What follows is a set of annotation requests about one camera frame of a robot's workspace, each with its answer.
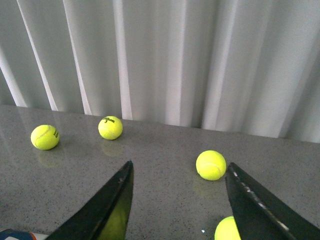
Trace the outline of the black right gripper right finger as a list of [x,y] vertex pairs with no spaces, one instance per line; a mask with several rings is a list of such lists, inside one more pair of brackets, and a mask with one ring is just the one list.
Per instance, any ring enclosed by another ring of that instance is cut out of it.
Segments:
[[226,189],[242,240],[318,240],[320,229],[304,219],[263,185],[230,163]]

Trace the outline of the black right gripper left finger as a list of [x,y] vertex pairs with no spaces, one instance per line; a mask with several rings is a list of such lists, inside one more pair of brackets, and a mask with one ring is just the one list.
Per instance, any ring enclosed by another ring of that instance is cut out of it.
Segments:
[[134,166],[127,161],[48,240],[124,240],[131,212]]

